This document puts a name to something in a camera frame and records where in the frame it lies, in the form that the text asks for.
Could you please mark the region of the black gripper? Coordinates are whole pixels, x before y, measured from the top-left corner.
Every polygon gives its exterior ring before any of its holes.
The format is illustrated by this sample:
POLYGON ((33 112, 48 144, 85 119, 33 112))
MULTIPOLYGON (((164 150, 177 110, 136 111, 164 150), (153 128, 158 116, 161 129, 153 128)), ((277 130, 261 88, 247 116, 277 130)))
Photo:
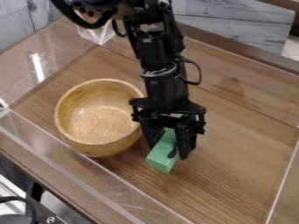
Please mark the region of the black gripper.
POLYGON ((141 131, 149 148, 153 148, 164 134, 164 127, 173 129, 174 141, 166 157, 184 160, 196 146, 197 134, 205 132, 207 109, 189 100, 189 81, 185 66, 172 66, 160 71, 142 69, 146 97, 132 98, 132 120, 141 124, 141 131))

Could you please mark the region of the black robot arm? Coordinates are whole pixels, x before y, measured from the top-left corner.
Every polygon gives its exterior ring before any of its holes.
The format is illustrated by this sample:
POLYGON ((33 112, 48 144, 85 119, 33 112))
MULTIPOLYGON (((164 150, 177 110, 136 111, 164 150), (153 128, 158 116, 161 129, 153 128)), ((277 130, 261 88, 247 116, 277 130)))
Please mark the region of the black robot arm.
POLYGON ((189 80, 181 56, 185 48, 172 0, 49 0, 77 26, 97 29, 112 23, 114 34, 128 39, 140 62, 146 96, 129 100, 132 120, 140 123, 149 146, 165 130, 173 130, 169 156, 185 159, 205 132, 205 108, 189 100, 189 80))

